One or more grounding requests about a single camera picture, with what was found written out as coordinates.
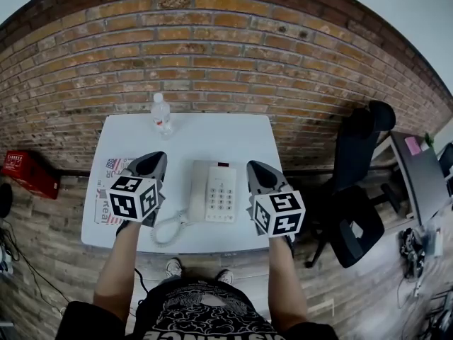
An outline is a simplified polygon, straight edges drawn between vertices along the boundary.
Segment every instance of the sleeve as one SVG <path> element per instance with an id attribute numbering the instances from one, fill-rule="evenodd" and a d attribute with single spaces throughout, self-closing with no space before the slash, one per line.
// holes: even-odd
<path id="1" fill-rule="evenodd" d="M 294 325 L 291 329 L 285 331 L 282 336 L 286 340 L 338 340 L 331 326 L 315 324 L 314 322 L 302 322 L 301 324 Z"/>
<path id="2" fill-rule="evenodd" d="M 125 324 L 111 312 L 86 302 L 70 302 L 64 312 L 55 340 L 123 339 Z"/>

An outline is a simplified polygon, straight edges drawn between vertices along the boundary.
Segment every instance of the person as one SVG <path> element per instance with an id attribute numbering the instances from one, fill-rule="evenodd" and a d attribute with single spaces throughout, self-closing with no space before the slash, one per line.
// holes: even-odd
<path id="1" fill-rule="evenodd" d="M 167 263 L 167 279 L 137 308 L 132 334 L 125 337 L 134 290 L 134 264 L 141 223 L 130 222 L 115 240 L 99 276 L 93 304 L 70 302 L 60 339 L 292 340 L 337 339 L 332 327 L 309 322 L 291 250 L 283 237 L 269 239 L 268 304 L 272 324 L 235 289 L 232 272 L 215 280 L 184 278 L 181 263 Z"/>

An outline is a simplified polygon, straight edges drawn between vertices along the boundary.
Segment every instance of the black t-shirt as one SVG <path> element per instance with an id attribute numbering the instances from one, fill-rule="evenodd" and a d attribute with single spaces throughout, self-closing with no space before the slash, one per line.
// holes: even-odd
<path id="1" fill-rule="evenodd" d="M 125 324 L 85 302 L 69 303 L 60 339 L 124 339 Z M 136 340 L 295 340 L 337 339 L 328 325 L 305 322 L 278 334 L 234 287 L 219 281 L 175 280 L 149 291 L 136 312 Z"/>

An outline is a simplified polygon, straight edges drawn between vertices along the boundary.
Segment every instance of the desk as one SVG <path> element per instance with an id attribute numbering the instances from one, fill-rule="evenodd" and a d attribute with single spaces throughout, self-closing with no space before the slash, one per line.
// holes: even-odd
<path id="1" fill-rule="evenodd" d="M 398 162 L 408 191 L 414 217 L 424 225 L 439 209 L 449 201 L 447 185 L 434 150 L 429 148 L 420 154 L 412 155 L 404 141 L 414 135 L 391 131 L 374 151 L 372 160 L 387 147 L 391 147 Z M 423 138 L 415 136 L 421 144 Z"/>
<path id="2" fill-rule="evenodd" d="M 163 151 L 168 165 L 162 193 L 166 197 L 157 221 L 173 217 L 188 207 L 193 160 L 231 162 L 237 165 L 235 223 L 196 222 L 183 229 L 176 243 L 158 248 L 150 239 L 151 228 L 142 226 L 138 251 L 167 254 L 206 254 L 248 251 L 268 247 L 258 236 L 246 208 L 250 207 L 246 164 L 265 162 L 281 170 L 270 122 L 265 115 L 223 113 L 174 113 L 175 132 L 162 140 L 152 127 L 150 114 L 112 115 L 99 138 L 86 191 L 81 240 L 111 248 L 118 225 L 95 219 L 96 184 L 102 165 L 112 157 L 136 158 Z"/>

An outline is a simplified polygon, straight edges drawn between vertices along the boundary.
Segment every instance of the red box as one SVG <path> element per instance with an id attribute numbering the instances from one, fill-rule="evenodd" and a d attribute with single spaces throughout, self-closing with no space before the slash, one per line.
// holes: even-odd
<path id="1" fill-rule="evenodd" d="M 59 178 L 47 172 L 29 152 L 8 151 L 1 172 L 37 196 L 57 198 Z"/>

